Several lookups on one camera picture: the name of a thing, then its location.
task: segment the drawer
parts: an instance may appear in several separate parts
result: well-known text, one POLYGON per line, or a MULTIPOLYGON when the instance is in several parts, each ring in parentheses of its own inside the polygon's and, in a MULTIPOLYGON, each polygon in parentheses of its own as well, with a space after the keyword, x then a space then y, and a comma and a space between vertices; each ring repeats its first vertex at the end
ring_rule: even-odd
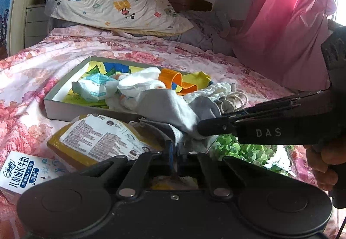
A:
POLYGON ((48 21, 25 24, 25 37, 47 36, 48 21))
POLYGON ((38 36, 38 37, 25 37, 24 40, 24 48, 30 48, 37 43, 41 42, 46 36, 38 36))
POLYGON ((38 21, 48 21, 48 16, 44 14, 44 6, 36 8, 26 9, 26 20, 25 22, 38 22, 38 21))

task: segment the screw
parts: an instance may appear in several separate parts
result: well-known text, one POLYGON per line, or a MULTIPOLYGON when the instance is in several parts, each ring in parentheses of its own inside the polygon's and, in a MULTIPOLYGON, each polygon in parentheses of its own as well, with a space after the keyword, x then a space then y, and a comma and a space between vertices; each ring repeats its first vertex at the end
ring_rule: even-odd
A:
POLYGON ((122 197, 133 197, 136 194, 136 191, 131 188, 123 188, 119 191, 119 195, 122 197))
POLYGON ((178 195, 171 195, 172 200, 179 200, 180 197, 178 195))
POLYGON ((219 197, 227 197, 231 194, 227 188, 216 188, 213 193, 219 197))

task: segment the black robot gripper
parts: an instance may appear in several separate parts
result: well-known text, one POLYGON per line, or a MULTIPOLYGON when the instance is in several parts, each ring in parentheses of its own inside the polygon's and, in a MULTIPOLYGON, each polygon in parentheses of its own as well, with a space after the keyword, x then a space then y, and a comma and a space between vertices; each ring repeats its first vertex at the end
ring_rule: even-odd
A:
POLYGON ((229 156, 191 152, 177 164, 199 189, 147 188, 172 173, 161 153, 116 156, 27 190, 18 216, 32 239, 326 239, 332 204, 317 187, 229 156))

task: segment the blue and white carton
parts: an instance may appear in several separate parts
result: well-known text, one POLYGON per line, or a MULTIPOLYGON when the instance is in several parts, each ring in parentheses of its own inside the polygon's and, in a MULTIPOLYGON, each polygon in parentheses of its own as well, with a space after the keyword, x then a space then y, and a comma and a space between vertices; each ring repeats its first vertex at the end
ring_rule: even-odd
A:
POLYGON ((68 173, 57 160, 11 151, 0 171, 0 191, 16 205, 21 194, 34 185, 68 173))

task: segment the black cable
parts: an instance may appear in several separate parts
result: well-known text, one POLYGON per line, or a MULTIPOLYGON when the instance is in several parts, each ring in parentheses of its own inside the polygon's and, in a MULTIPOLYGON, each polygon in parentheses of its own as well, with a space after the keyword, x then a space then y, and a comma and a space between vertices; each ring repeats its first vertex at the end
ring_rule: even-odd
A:
POLYGON ((338 233, 338 235, 335 237, 335 239, 339 239, 339 238, 340 238, 341 233, 343 232, 343 229, 344 229, 345 225, 346 225, 346 217, 345 217, 344 222, 342 223, 342 225, 341 225, 341 227, 340 227, 340 230, 339 230, 339 233, 338 233))

